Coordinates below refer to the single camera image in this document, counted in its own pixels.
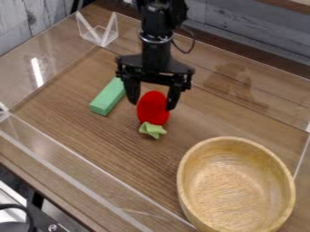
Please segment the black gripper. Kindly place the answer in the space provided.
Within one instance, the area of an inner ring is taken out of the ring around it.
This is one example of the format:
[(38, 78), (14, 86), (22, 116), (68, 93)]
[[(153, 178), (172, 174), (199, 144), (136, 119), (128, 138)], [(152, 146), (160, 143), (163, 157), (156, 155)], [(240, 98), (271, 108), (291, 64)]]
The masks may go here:
[(138, 100), (141, 82), (169, 86), (165, 110), (171, 111), (177, 104), (181, 91), (191, 89), (193, 69), (172, 57), (172, 34), (140, 34), (138, 39), (141, 52), (116, 58), (116, 76), (122, 81), (126, 99), (132, 104)]

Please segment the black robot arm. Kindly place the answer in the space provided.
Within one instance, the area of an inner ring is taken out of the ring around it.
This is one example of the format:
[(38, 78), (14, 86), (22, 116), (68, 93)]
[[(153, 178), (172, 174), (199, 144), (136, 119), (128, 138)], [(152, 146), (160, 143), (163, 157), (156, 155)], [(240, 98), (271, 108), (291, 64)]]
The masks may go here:
[(140, 83), (168, 86), (164, 109), (171, 111), (180, 93), (191, 89), (192, 67), (180, 63), (171, 53), (175, 28), (187, 20), (184, 0), (134, 0), (141, 14), (138, 39), (141, 53), (116, 58), (116, 77), (122, 81), (126, 99), (132, 104), (140, 97)]

